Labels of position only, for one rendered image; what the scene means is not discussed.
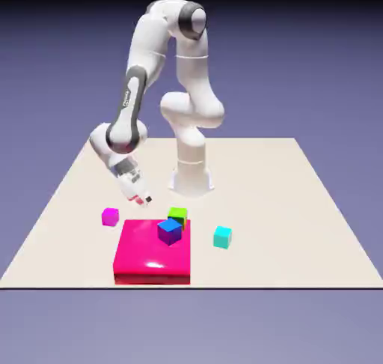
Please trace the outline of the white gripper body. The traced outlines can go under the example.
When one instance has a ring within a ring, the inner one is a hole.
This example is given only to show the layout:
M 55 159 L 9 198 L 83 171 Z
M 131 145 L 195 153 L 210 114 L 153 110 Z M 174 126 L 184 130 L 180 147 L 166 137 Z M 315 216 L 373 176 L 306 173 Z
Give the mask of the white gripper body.
M 149 196 L 147 184 L 141 175 L 121 175 L 119 177 L 119 186 L 122 193 L 129 200 L 133 200 L 135 197 L 138 197 L 140 200 L 146 201 Z

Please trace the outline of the small blue cube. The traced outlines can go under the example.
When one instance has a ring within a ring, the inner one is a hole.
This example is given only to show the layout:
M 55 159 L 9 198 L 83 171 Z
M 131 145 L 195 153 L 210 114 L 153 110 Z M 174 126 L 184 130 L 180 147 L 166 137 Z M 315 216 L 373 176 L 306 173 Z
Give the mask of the small blue cube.
M 168 246 L 182 238 L 183 226 L 176 220 L 169 218 L 157 225 L 158 238 Z

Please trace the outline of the small cyan cube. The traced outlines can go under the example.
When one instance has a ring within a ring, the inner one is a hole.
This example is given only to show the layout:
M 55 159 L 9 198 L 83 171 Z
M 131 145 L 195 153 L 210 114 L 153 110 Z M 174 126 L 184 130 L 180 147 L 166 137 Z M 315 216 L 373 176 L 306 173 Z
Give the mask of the small cyan cube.
M 224 226 L 217 226 L 213 235 L 213 246 L 221 249 L 228 249 L 232 240 L 232 229 Z

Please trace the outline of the small magenta cube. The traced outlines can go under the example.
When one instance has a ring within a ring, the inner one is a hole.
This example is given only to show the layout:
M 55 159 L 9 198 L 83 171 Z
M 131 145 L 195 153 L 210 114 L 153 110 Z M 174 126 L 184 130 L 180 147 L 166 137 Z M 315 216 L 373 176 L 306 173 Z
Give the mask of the small magenta cube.
M 115 227 L 119 222 L 119 210 L 113 207 L 107 207 L 102 212 L 102 224 L 108 227 Z

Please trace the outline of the small green cube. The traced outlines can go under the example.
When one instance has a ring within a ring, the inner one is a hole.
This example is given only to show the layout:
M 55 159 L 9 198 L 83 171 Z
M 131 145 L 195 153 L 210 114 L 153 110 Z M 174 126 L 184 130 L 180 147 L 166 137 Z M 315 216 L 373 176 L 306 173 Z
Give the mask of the small green cube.
M 185 228 L 188 219 L 188 211 L 184 207 L 170 207 L 168 211 L 168 218 L 178 222 L 183 228 Z

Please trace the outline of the large pink box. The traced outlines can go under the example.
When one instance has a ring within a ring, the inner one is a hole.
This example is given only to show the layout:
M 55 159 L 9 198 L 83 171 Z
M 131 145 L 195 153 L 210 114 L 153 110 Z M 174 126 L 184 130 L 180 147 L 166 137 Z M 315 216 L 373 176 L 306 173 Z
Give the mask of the large pink box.
M 189 285 L 191 222 L 171 246 L 158 238 L 157 225 L 166 219 L 127 219 L 113 261 L 117 285 Z

